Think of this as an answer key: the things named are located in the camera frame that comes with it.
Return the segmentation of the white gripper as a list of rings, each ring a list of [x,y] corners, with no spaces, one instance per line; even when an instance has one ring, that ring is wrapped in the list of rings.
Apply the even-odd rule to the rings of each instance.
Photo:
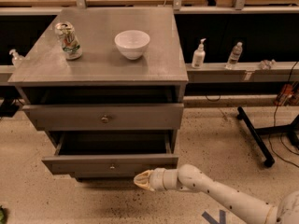
[[[134,184],[150,191],[166,191],[178,187],[178,170],[157,168],[147,170],[134,177]]]

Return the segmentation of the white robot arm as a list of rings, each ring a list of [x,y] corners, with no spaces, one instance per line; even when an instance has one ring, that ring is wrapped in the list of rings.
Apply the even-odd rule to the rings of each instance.
[[[147,170],[136,175],[134,183],[150,191],[203,192],[247,224],[299,224],[299,191],[274,206],[223,185],[190,164],[177,169]]]

